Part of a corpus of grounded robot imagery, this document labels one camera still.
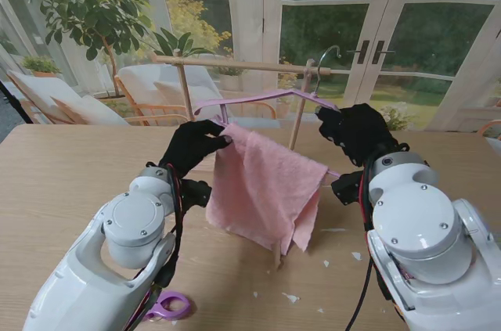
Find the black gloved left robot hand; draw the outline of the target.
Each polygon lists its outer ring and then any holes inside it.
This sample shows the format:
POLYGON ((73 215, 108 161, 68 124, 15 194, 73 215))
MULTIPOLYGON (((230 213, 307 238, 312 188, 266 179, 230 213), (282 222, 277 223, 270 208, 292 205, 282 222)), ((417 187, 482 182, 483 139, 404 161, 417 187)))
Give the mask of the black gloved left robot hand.
POLYGON ((232 143, 230 136, 222 134, 223 130, 222 126, 211 120, 181 124, 158 166, 172 167, 179 178, 185 177, 205 157, 232 143))

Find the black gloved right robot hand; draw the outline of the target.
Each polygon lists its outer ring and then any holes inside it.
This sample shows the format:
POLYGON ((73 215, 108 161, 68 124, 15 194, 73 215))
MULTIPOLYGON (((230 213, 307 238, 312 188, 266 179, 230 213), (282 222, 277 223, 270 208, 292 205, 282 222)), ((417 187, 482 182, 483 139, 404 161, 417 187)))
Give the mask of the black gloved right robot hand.
POLYGON ((315 115, 322 121, 321 136, 341 147, 357 167, 368 167, 384 155, 409 150, 408 144, 392 136, 383 116, 366 103, 338 111, 320 106, 315 115))

